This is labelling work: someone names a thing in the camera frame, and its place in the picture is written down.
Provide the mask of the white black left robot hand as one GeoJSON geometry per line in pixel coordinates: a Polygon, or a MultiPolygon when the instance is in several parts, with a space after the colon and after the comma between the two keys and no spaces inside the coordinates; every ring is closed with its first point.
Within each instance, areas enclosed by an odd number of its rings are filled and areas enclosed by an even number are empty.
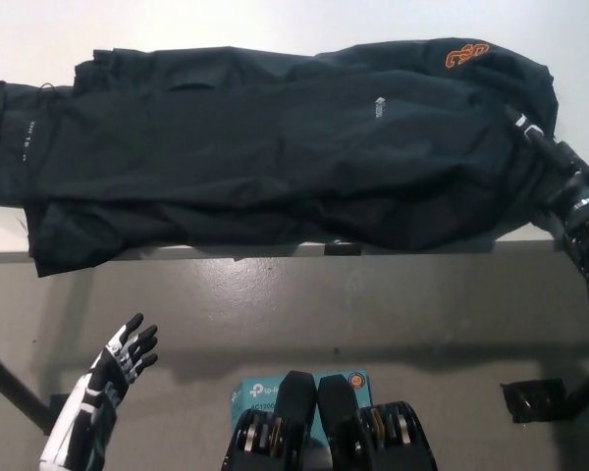
{"type": "Polygon", "coordinates": [[[94,471],[105,466],[118,408],[158,355],[158,327],[142,329],[135,314],[110,338],[79,377],[48,436],[38,469],[94,471]]]}

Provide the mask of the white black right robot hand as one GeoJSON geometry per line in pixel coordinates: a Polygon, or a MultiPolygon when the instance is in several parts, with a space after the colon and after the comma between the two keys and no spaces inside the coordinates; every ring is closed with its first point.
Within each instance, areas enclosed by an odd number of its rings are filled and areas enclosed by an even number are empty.
{"type": "Polygon", "coordinates": [[[545,162],[549,176],[544,184],[542,205],[564,219],[589,206],[589,165],[565,141],[545,135],[523,113],[506,105],[505,114],[545,162]]]}

